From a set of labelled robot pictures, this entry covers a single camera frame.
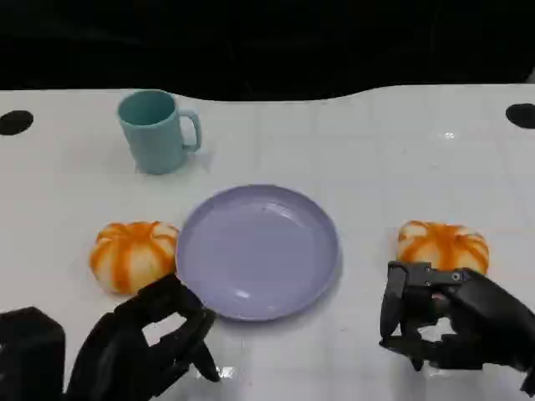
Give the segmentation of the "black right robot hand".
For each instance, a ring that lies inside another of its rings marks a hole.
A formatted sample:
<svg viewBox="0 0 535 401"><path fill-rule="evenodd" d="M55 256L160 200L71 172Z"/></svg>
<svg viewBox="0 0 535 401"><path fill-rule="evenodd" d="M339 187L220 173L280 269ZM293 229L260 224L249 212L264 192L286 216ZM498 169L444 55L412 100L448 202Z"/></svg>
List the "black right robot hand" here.
<svg viewBox="0 0 535 401"><path fill-rule="evenodd" d="M428 262L390 261L380 312L380 346L447 370L486 363L525 373L534 395L534 314L494 281L470 268L439 271Z"/></svg>

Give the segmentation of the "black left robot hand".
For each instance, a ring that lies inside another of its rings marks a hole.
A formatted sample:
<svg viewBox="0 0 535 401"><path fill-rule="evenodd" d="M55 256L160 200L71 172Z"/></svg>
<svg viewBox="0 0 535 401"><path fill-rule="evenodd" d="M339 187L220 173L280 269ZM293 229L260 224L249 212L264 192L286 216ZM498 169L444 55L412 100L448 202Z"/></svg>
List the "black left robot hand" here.
<svg viewBox="0 0 535 401"><path fill-rule="evenodd" d="M174 313L185 322L150 345L144 328ZM219 382L205 343L215 317L174 274L144 287L95 324L75 360L66 398L149 400L191 367L206 380Z"/></svg>

